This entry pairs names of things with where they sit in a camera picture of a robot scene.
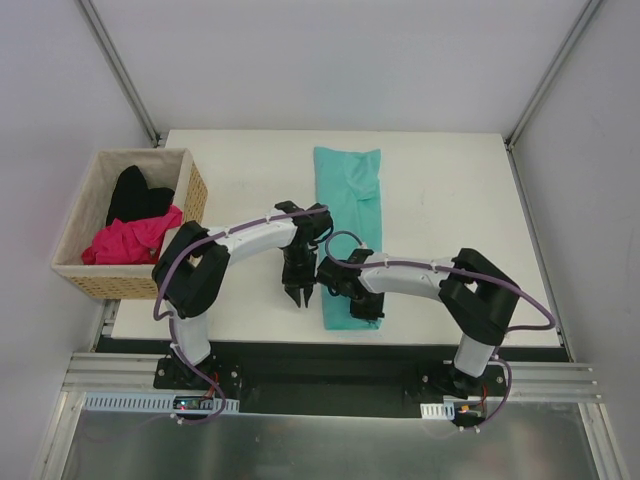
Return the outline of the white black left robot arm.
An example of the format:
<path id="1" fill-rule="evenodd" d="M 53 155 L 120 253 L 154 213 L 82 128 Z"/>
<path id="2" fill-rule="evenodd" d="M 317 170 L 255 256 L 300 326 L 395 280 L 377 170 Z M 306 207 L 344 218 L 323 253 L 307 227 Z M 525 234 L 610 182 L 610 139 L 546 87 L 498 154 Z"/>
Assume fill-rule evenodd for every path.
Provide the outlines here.
<path id="1" fill-rule="evenodd" d="M 229 267 L 266 251 L 281 251 L 284 292 L 297 307 L 307 307 L 316 284 L 318 245 L 332 232 L 328 206 L 316 203 L 303 209 L 291 201 L 245 223 L 207 229 L 189 221 L 179 227 L 151 274 L 158 290 L 153 318 L 169 322 L 179 380 L 191 389 L 218 387 L 211 372 L 207 311 Z"/>

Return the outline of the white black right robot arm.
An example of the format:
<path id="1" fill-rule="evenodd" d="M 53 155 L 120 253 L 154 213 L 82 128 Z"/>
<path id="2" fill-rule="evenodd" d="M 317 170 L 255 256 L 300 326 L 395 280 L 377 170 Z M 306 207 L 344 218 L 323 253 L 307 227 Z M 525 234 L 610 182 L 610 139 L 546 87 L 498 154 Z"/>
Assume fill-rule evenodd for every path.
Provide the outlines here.
<path id="1" fill-rule="evenodd" d="M 502 345 L 519 300 L 519 286 L 469 248 L 442 265 L 357 248 L 346 260 L 322 260 L 316 279 L 330 295 L 347 298 L 350 315 L 362 321 L 384 317 L 387 293 L 442 303 L 462 337 L 452 363 L 428 378 L 435 389 L 459 399 L 484 385 L 486 367 Z"/>

